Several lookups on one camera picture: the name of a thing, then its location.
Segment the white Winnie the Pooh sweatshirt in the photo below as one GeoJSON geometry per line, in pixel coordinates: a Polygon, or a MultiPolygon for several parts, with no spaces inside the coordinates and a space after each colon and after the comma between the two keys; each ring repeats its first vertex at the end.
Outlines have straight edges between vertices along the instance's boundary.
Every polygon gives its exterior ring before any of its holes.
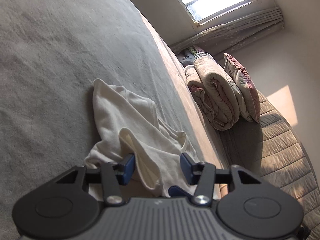
{"type": "Polygon", "coordinates": [[[101,140],[84,159],[85,165],[98,168],[134,153],[134,178],[149,192],[168,196],[169,187],[176,185],[193,194],[195,187],[187,183],[180,167],[182,153],[198,161],[187,134],[168,126],[157,115],[151,99],[101,79],[93,85],[94,120],[101,140]]]}

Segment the grey quilted headboard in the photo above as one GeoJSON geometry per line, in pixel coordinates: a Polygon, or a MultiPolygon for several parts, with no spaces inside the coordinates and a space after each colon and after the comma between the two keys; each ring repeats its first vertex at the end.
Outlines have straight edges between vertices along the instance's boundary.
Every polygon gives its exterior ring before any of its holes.
{"type": "Polygon", "coordinates": [[[260,121],[239,118],[221,131],[230,165],[240,165],[298,200],[309,239],[319,239],[319,187],[308,155],[287,120],[259,93],[260,121]]]}

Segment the folded beige pink comforter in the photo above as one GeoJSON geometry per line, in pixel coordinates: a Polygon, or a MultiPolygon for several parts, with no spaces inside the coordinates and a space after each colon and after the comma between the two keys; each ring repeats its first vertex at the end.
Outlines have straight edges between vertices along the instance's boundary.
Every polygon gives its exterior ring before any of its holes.
{"type": "Polygon", "coordinates": [[[198,53],[184,69],[187,86],[210,125],[230,129],[240,117],[244,98],[227,72],[208,53],[198,53]]]}

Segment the pink grey pillow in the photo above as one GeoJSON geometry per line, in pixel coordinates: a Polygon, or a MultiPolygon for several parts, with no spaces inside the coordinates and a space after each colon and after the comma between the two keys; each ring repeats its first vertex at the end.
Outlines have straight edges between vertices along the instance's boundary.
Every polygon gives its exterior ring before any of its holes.
{"type": "Polygon", "coordinates": [[[258,123],[260,121],[260,101],[253,80],[247,69],[236,58],[228,53],[224,53],[223,56],[225,59],[225,71],[240,89],[247,111],[252,120],[258,123]]]}

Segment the beige patterned curtain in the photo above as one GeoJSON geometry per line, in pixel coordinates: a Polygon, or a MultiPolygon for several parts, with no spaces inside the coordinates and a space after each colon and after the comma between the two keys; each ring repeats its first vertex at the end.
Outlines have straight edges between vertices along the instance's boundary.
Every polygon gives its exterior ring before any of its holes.
{"type": "Polygon", "coordinates": [[[171,49],[177,54],[191,46],[198,46],[220,59],[223,53],[233,53],[284,27],[283,13],[279,7],[274,7],[208,28],[177,42],[171,49]]]}

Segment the grey bed sheet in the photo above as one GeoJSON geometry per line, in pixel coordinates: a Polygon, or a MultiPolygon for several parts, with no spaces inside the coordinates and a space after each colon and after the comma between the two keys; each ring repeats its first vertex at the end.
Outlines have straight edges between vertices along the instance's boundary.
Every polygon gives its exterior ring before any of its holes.
{"type": "Polygon", "coordinates": [[[130,0],[1,0],[1,239],[19,237],[16,200],[100,140],[95,79],[153,100],[200,159],[222,164],[180,62],[130,0]]]}

